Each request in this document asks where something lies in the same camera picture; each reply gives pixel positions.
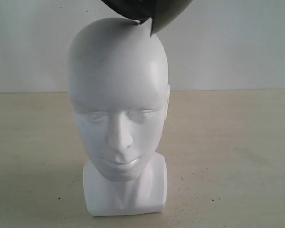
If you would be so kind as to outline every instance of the mannequin ear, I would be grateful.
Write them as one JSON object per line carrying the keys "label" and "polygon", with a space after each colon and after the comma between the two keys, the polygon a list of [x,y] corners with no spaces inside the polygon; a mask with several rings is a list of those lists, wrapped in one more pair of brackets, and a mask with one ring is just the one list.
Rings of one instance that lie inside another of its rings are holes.
{"label": "mannequin ear", "polygon": [[169,100],[170,100],[170,85],[168,84],[167,87],[167,104],[166,104],[166,110],[165,110],[165,119],[167,118],[168,115],[168,106],[169,106]]}

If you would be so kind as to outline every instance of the mannequin nose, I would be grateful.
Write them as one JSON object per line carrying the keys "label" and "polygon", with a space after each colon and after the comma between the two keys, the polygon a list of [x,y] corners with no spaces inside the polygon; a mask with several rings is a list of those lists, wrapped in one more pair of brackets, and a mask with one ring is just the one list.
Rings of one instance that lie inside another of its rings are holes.
{"label": "mannequin nose", "polygon": [[132,146],[133,138],[130,134],[126,116],[123,113],[110,117],[106,141],[117,152]]}

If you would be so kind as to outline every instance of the mannequin head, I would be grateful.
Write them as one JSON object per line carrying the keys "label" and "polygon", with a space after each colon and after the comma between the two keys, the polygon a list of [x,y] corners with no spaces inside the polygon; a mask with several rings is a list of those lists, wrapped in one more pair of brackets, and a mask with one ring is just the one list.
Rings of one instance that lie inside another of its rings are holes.
{"label": "mannequin head", "polygon": [[110,181],[137,178],[159,144],[168,64],[145,26],[110,18],[83,28],[68,56],[68,85],[89,159]]}

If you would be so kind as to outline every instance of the white wall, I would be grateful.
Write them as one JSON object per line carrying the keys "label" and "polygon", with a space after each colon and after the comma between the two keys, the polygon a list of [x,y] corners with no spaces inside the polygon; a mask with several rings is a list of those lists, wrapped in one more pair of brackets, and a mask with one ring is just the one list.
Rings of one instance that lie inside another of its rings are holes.
{"label": "white wall", "polygon": [[[100,0],[0,0],[0,92],[65,91],[73,36],[116,16]],[[285,0],[194,0],[158,36],[174,90],[285,88]]]}

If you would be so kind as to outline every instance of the beige table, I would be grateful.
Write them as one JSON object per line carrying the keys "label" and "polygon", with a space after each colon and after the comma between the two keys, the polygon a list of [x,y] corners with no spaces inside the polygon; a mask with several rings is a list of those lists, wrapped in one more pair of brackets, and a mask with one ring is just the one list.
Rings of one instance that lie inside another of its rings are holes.
{"label": "beige table", "polygon": [[93,218],[66,94],[0,95],[0,228],[285,228],[285,90],[174,92],[162,214]]}

